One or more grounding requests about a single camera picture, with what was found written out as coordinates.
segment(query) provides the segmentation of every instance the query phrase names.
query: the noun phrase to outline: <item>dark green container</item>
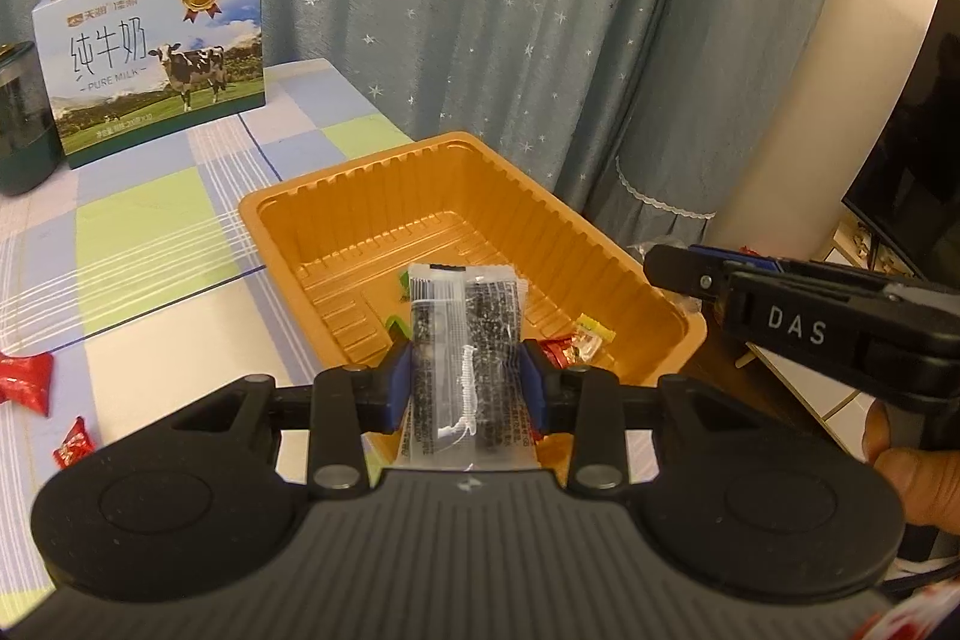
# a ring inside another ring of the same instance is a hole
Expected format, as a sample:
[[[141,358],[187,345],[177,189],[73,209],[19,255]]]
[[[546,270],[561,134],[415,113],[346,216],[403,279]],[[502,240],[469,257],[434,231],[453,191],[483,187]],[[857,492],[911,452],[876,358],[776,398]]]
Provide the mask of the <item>dark green container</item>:
[[[62,160],[37,48],[0,44],[0,194],[25,194]]]

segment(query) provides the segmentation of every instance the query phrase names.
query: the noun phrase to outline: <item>wall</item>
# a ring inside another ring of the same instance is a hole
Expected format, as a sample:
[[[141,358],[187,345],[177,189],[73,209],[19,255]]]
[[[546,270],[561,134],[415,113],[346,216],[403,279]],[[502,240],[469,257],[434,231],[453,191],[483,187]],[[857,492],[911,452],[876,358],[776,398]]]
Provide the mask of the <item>wall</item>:
[[[904,87],[936,1],[826,0],[709,241],[798,258],[822,247]]]

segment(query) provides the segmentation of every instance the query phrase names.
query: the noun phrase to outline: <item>checkered tablecloth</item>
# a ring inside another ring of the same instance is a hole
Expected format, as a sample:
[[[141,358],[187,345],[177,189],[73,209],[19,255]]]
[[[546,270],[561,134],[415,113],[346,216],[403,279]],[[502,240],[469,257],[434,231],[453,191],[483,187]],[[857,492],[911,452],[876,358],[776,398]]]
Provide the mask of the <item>checkered tablecloth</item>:
[[[49,418],[0,405],[0,627],[50,587],[30,506],[75,416],[107,443],[249,371],[294,384],[317,372],[241,197],[408,142],[328,62],[307,61],[267,69],[263,108],[0,201],[0,350],[56,357]]]

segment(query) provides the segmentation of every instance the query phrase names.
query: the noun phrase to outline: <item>television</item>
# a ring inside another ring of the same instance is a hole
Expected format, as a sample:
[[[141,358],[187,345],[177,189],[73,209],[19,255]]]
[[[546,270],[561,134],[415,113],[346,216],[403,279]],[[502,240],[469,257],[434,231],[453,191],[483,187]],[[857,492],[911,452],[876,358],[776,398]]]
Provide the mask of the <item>television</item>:
[[[937,1],[844,204],[919,277],[960,289],[960,0]]]

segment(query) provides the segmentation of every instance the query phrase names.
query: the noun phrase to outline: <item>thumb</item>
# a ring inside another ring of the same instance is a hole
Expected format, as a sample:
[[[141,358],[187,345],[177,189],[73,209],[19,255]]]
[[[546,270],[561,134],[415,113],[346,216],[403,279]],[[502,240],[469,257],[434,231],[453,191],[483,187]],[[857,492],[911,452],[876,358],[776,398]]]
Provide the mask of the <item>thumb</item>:
[[[960,452],[891,448],[874,466],[901,497],[908,523],[960,533]]]

